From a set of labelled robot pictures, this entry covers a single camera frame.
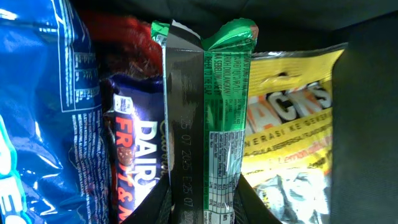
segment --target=blue chip bag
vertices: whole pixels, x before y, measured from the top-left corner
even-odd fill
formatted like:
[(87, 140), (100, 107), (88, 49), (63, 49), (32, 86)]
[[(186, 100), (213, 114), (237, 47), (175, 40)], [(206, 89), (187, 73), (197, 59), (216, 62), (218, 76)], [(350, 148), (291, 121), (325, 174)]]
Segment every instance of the blue chip bag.
[(66, 0), (0, 1), (3, 224), (109, 223), (96, 57)]

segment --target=snack bag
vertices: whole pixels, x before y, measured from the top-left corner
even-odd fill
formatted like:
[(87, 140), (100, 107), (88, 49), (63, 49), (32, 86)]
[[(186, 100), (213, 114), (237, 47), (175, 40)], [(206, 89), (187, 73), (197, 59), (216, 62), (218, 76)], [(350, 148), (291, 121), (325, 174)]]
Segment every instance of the snack bag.
[(96, 57), (68, 1), (0, 2), (0, 223), (109, 223)]
[(253, 55), (242, 174), (284, 223), (328, 223), (331, 70), (343, 47)]
[(258, 28), (227, 23), (209, 39), (173, 22), (165, 85), (172, 223), (233, 223), (243, 156), (251, 51)]
[(96, 45), (113, 156), (113, 206), (123, 222), (168, 174), (162, 49), (133, 17), (81, 12)]

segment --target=white lettering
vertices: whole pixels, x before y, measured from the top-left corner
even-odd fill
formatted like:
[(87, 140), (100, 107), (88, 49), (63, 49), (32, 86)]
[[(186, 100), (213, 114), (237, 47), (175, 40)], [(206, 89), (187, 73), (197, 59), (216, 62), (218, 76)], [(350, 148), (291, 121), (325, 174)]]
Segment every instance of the white lettering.
[(282, 92), (275, 92), (268, 97), (268, 101), (271, 103), (272, 107), (276, 110), (276, 112), (287, 121), (292, 121), (296, 119), (296, 110), (293, 106), (288, 106), (286, 109), (282, 108), (277, 100), (282, 102), (288, 101), (289, 99), (282, 94)]
[(134, 181), (137, 183), (140, 179), (152, 180), (156, 175), (156, 166), (136, 166), (134, 172), (138, 172), (138, 174), (134, 177)]
[(282, 124), (274, 109), (265, 99), (248, 105), (247, 116), (255, 133)]
[[(143, 133), (143, 128), (150, 128), (150, 133)], [(156, 136), (157, 121), (140, 121), (138, 122), (137, 129), (137, 138), (142, 140), (151, 140)]]
[(322, 88), (317, 83), (309, 85), (308, 90), (310, 90), (312, 94), (320, 98), (318, 99), (318, 102), (322, 105), (323, 108), (331, 107), (331, 97), (329, 93), (325, 90), (322, 90)]
[(26, 221), (16, 215), (9, 215), (6, 218), (6, 223), (5, 224), (26, 224)]
[(293, 102), (300, 117), (305, 117), (322, 110), (317, 99), (308, 90), (295, 91), (287, 95)]
[(156, 164), (156, 159), (135, 159), (135, 164)]
[(157, 146), (155, 144), (145, 142), (141, 139), (137, 139), (136, 144), (138, 145), (136, 157), (141, 157), (156, 152)]
[(0, 207), (3, 215), (12, 210), (11, 201), (16, 212), (22, 211), (22, 199), (19, 193), (17, 179), (15, 177), (8, 177), (0, 180)]

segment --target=yellow snack packet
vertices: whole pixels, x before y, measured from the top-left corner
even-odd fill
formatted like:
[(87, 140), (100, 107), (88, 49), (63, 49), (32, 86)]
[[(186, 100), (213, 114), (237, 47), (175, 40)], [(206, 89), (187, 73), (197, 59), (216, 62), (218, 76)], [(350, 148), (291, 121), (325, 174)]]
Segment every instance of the yellow snack packet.
[(283, 223), (328, 223), (331, 70), (344, 46), (253, 55), (241, 171)]

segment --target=cadbury dairy milk chocolate bar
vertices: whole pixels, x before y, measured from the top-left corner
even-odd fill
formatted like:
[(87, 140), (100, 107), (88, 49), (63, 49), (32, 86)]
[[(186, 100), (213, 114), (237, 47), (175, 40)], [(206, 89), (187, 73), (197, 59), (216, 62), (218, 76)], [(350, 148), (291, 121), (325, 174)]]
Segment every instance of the cadbury dairy milk chocolate bar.
[(119, 222), (167, 175), (162, 81), (133, 80), (123, 74), (102, 81), (113, 91), (107, 113), (114, 134), (114, 198)]

